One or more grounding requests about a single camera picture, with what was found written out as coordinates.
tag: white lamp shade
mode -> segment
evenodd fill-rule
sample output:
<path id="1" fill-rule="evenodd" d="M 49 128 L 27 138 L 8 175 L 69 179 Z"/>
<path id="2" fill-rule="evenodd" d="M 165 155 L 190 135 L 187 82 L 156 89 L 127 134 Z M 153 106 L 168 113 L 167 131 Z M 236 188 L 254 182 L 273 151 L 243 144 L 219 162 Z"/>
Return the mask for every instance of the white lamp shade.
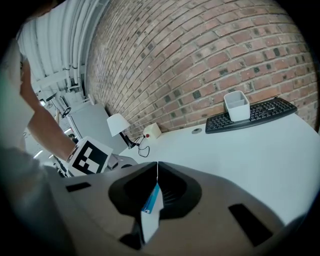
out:
<path id="1" fill-rule="evenodd" d="M 110 116 L 106 121 L 108 122 L 112 137 L 130 126 L 130 123 L 119 113 Z"/>

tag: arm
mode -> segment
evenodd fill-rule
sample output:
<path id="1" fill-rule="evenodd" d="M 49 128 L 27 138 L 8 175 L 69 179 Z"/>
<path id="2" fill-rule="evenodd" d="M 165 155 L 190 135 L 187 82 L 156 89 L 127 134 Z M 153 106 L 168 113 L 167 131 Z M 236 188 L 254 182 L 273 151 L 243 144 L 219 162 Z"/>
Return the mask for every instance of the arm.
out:
<path id="1" fill-rule="evenodd" d="M 31 73 L 28 61 L 24 62 L 22 71 L 20 94 L 34 110 L 28 129 L 44 148 L 66 161 L 76 144 L 64 134 L 53 116 L 41 106 L 31 87 Z"/>

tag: white container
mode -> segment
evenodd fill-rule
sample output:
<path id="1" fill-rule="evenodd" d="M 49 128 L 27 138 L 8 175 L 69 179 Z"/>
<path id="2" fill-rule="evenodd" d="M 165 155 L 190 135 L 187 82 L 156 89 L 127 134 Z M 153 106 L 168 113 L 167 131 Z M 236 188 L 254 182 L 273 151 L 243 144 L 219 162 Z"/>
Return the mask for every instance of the white container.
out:
<path id="1" fill-rule="evenodd" d="M 224 103 L 232 122 L 250 118 L 250 103 L 242 91 L 236 90 L 226 94 Z"/>
<path id="2" fill-rule="evenodd" d="M 143 135 L 150 141 L 156 140 L 160 135 L 161 131 L 157 125 L 157 123 L 153 123 L 148 125 L 146 128 L 143 130 Z"/>

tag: black keyboard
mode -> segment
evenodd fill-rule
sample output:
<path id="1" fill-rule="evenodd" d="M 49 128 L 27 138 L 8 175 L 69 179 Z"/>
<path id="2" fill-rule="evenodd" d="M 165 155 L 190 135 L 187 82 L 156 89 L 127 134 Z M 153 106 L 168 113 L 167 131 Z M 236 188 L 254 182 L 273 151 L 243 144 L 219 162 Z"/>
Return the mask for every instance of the black keyboard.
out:
<path id="1" fill-rule="evenodd" d="M 250 106 L 250 119 L 232 122 L 229 114 L 222 113 L 209 117 L 205 124 L 206 134 L 227 132 L 251 126 L 261 125 L 297 111 L 297 107 L 290 102 L 275 97 Z"/>

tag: brick wall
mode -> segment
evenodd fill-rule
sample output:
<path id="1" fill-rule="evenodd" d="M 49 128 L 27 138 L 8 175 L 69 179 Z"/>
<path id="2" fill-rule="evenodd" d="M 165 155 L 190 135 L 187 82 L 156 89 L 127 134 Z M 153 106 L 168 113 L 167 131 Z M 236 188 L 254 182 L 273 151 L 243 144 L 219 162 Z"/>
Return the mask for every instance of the brick wall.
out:
<path id="1" fill-rule="evenodd" d="M 278 95 L 315 125 L 308 46 L 271 0 L 113 0 L 89 56 L 89 93 L 132 124 L 131 138 L 155 122 L 163 132 L 203 124 L 234 90 L 251 103 Z"/>

